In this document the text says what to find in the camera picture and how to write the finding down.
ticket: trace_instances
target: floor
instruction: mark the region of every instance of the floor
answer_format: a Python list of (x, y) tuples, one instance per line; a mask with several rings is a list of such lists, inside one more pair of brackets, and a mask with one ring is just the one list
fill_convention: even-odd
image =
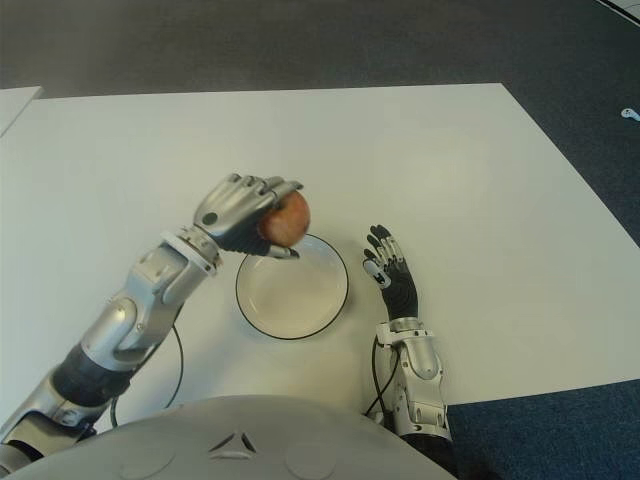
[[(640, 244), (640, 28), (595, 0), (0, 5), (0, 87), (48, 97), (502, 82)], [(640, 471), (640, 381), (578, 392), (452, 408), (463, 478)]]

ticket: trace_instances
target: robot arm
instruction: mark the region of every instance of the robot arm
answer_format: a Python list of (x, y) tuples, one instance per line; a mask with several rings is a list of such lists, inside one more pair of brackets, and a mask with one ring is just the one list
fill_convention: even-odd
[(124, 288), (0, 429), (0, 477), (95, 433), (93, 424), (168, 335), (191, 293), (221, 265), (219, 250), (296, 258), (260, 237), (257, 223), (302, 188), (280, 177), (231, 175), (200, 204), (194, 224), (131, 269)]
[(433, 334), (418, 318), (416, 287), (397, 241), (381, 225), (372, 226), (371, 233), (367, 240), (376, 253), (365, 250), (363, 266), (380, 287), (389, 314), (389, 321), (376, 328), (377, 341), (399, 356), (392, 406), (395, 433), (455, 473), (447, 407), (440, 392), (443, 368)]

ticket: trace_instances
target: red apple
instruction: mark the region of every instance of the red apple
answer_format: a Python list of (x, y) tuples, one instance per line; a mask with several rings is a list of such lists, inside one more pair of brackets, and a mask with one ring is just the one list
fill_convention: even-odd
[(302, 195), (293, 192), (284, 197), (260, 220), (258, 231), (262, 237), (281, 247), (295, 245), (307, 233), (311, 213)]

